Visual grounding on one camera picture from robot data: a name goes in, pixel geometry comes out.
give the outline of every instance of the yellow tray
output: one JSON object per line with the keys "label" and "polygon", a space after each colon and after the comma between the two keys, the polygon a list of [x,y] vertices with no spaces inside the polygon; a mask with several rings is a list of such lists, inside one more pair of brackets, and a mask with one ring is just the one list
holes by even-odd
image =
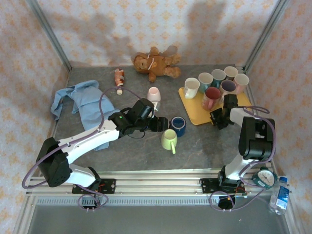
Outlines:
{"label": "yellow tray", "polygon": [[[211,111],[204,110],[201,107],[201,100],[203,99],[203,94],[201,92],[197,92],[196,96],[193,99],[186,99],[184,97],[184,87],[181,87],[179,88],[179,95],[182,99],[183,105],[191,120],[191,123],[194,125],[211,122],[209,113],[218,108],[223,108],[223,104],[219,104]],[[244,93],[238,94],[237,99],[239,106],[251,106],[248,98]]]}

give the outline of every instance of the blue cloth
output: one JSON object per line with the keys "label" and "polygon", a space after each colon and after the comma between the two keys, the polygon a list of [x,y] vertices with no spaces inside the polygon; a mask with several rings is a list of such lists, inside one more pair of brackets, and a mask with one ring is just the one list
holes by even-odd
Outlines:
{"label": "blue cloth", "polygon": [[[63,97],[68,96],[74,101],[72,113],[80,113],[81,122],[84,130],[89,130],[101,123],[101,113],[98,103],[102,91],[98,89],[96,80],[89,80],[71,87],[58,90],[55,93],[54,103],[51,106],[51,112],[56,116],[55,120],[59,119],[63,104],[60,102]],[[104,118],[107,119],[111,114],[119,112],[115,109],[111,101],[103,96],[102,110]],[[104,143],[95,148],[95,151],[108,148],[109,143]]]}

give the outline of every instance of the red mug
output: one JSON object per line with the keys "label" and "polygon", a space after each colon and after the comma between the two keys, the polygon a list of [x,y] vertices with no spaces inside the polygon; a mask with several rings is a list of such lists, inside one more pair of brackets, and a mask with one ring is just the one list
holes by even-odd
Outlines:
{"label": "red mug", "polygon": [[215,87],[209,87],[205,91],[201,106],[206,111],[211,111],[219,103],[220,98],[221,91]]}

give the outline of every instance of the teddy bear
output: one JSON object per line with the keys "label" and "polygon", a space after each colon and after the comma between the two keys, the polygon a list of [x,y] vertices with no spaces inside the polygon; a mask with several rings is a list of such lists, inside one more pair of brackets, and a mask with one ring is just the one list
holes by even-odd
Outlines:
{"label": "teddy bear", "polygon": [[165,57],[159,54],[156,47],[151,47],[149,54],[137,53],[133,64],[138,72],[148,74],[150,82],[155,82],[157,76],[179,77],[180,68],[170,65],[175,65],[180,61],[181,55],[178,53]]}

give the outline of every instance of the light green mug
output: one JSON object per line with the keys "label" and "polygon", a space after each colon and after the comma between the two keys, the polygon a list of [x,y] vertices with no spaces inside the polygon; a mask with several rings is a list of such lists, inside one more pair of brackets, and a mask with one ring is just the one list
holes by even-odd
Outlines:
{"label": "light green mug", "polygon": [[172,153],[176,154],[176,143],[177,135],[176,132],[172,129],[167,129],[161,137],[161,145],[166,150],[171,150]]}

